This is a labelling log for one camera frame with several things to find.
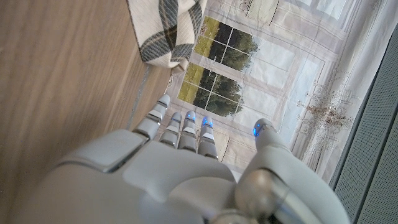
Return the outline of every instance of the plaid fabric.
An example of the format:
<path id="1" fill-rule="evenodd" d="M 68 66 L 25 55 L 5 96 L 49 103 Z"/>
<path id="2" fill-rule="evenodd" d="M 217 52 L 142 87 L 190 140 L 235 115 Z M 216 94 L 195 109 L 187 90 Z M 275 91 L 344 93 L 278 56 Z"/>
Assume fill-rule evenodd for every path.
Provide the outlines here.
<path id="1" fill-rule="evenodd" d="M 128 0 L 141 59 L 187 68 L 207 0 Z"/>

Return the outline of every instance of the tree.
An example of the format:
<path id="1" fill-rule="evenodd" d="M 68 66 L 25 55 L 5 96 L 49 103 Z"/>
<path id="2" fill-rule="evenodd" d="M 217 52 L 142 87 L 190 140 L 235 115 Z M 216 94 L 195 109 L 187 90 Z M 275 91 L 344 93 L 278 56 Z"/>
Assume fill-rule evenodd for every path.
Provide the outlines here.
<path id="1" fill-rule="evenodd" d="M 258 45 L 253 41 L 250 34 L 235 29 L 228 45 L 247 54 L 227 48 L 222 64 L 238 71 L 250 66 L 251 55 L 258 50 Z"/>

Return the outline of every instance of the wooden surface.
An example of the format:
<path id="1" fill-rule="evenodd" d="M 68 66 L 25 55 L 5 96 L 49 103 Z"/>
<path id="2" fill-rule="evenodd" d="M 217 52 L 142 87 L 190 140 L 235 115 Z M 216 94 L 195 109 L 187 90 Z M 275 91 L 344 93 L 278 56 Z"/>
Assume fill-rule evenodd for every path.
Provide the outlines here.
<path id="1" fill-rule="evenodd" d="M 125 0 L 0 0 L 0 223 L 67 152 L 137 123 L 146 68 Z M 169 74 L 149 70 L 137 108 Z"/>

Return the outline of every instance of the robot finger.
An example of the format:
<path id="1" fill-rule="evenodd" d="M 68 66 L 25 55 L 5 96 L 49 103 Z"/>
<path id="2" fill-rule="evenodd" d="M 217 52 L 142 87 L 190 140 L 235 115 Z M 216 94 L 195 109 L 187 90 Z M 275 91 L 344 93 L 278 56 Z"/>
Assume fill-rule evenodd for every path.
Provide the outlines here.
<path id="1" fill-rule="evenodd" d="M 134 128 L 133 132 L 139 133 L 147 137 L 149 140 L 153 140 L 169 104 L 170 97 L 167 94 L 164 94 L 156 102 L 152 110 L 148 112 L 144 119 L 142 119 L 136 128 Z"/>
<path id="2" fill-rule="evenodd" d="M 208 116 L 205 116 L 201 123 L 198 154 L 218 160 L 213 134 L 213 121 Z"/>
<path id="3" fill-rule="evenodd" d="M 178 142 L 178 149 L 186 149 L 197 153 L 195 139 L 195 116 L 195 112 L 193 111 L 188 111 L 185 115 L 180 141 Z"/>
<path id="4" fill-rule="evenodd" d="M 160 136 L 159 142 L 177 148 L 178 132 L 180 131 L 181 114 L 175 112 L 166 130 Z"/>

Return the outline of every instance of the green field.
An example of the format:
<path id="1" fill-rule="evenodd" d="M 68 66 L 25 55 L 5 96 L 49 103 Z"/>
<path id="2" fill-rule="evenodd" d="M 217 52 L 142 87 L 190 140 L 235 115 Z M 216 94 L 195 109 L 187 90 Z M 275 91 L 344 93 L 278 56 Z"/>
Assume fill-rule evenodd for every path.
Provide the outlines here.
<path id="1" fill-rule="evenodd" d="M 211 45 L 213 44 L 213 40 L 216 37 L 216 34 L 218 32 L 218 25 L 220 22 L 218 22 L 215 19 L 212 19 L 210 17 L 205 17 L 205 20 L 203 21 L 203 25 L 207 27 L 207 30 L 204 33 L 204 36 L 198 37 L 197 44 L 195 46 L 194 52 L 197 54 L 200 54 L 204 57 L 208 57 L 210 54 L 211 50 Z M 202 68 L 199 65 L 195 65 L 190 63 L 187 72 L 185 74 L 184 80 L 190 83 L 193 83 L 195 85 L 200 84 L 201 77 L 203 75 L 204 68 Z M 178 94 L 178 98 L 180 100 L 183 100 L 187 103 L 193 103 L 195 100 L 195 97 L 197 95 L 198 87 L 190 85 L 189 83 L 184 82 L 181 86 L 180 93 Z"/>

